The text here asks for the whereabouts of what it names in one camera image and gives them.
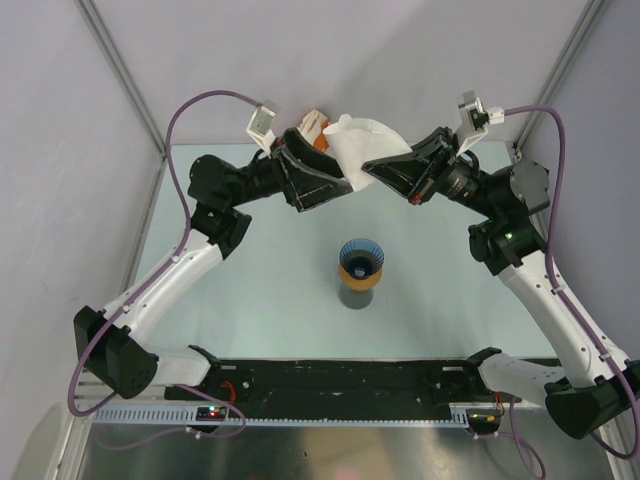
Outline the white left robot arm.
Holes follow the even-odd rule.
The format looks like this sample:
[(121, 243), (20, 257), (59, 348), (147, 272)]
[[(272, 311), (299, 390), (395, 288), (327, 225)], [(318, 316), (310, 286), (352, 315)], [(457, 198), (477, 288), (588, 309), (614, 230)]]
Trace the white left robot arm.
[(177, 246), (138, 284), (99, 310), (78, 311), (73, 327), (80, 366), (113, 394), (131, 399), (152, 384), (187, 384), (201, 399), (214, 397), (222, 376), (202, 348), (161, 353), (147, 342), (170, 307), (240, 245), (251, 216), (239, 206), (281, 194), (304, 212), (351, 193), (338, 162), (288, 129), (270, 152), (258, 151), (243, 167), (211, 154), (189, 170), (187, 194), (195, 200)]

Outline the single white paper filter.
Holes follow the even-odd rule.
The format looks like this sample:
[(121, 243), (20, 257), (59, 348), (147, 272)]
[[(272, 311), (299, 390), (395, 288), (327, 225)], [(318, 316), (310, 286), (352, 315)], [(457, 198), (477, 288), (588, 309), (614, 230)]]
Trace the single white paper filter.
[(343, 114), (323, 129), (329, 150), (354, 192), (364, 190), (376, 179), (362, 167), (371, 160), (409, 153), (411, 147), (395, 130), (373, 119)]

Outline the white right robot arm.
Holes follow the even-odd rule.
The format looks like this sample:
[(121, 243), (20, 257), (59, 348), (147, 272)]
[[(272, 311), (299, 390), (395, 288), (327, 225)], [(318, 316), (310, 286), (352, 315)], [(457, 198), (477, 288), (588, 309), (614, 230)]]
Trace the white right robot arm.
[(485, 216), (469, 227), (472, 257), (522, 303), (560, 362), (548, 367), (486, 348), (469, 357), (464, 393), (476, 401), (496, 391), (544, 407), (568, 436), (582, 439), (639, 397), (639, 363), (616, 347), (586, 313), (562, 276), (546, 269), (547, 241), (531, 221), (550, 204), (548, 171), (521, 160), (493, 173), (459, 154), (447, 128), (407, 153), (367, 161), (362, 169), (412, 205), (440, 194)]

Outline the blue glass dripper cone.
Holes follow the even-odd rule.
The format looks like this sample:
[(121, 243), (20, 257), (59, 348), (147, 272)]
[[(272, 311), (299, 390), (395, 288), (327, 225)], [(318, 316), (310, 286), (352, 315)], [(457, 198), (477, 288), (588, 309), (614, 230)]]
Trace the blue glass dripper cone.
[(340, 266), (356, 280), (378, 273), (384, 264), (382, 248), (373, 240), (356, 238), (345, 243), (339, 252)]

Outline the white paper coffee filters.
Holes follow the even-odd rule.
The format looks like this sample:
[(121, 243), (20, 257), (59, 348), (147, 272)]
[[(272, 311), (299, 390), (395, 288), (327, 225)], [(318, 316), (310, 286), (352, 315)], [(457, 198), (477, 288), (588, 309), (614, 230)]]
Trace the white paper coffee filters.
[(302, 137), (310, 144), (323, 136), (323, 130), (329, 125), (330, 119), (321, 111), (314, 109), (307, 113), (298, 126)]

